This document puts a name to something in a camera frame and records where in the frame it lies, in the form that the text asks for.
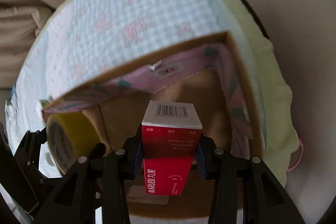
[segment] tape roll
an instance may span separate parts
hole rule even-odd
[[[46,129],[50,152],[63,174],[80,156],[88,156],[100,142],[92,123],[80,112],[52,114]]]

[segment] marubi logo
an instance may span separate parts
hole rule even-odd
[[[183,177],[180,176],[180,175],[171,175],[168,177],[169,179],[172,179],[172,180],[183,180]]]

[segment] pink string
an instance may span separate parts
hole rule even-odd
[[[293,171],[298,166],[298,164],[300,163],[300,161],[302,159],[302,155],[303,155],[303,143],[302,143],[301,139],[299,139],[299,146],[301,147],[300,156],[299,156],[298,160],[296,161],[295,165],[293,167],[290,167],[290,168],[287,169],[287,173]]]

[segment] white box top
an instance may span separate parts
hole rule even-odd
[[[148,104],[143,126],[202,129],[193,104],[151,100]]]

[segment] white wall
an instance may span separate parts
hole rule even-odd
[[[10,93],[10,90],[0,90],[0,122],[3,123],[5,130],[5,101],[9,98]]]
[[[336,195],[336,0],[247,0],[293,90],[292,119],[305,152],[286,190],[307,224]]]

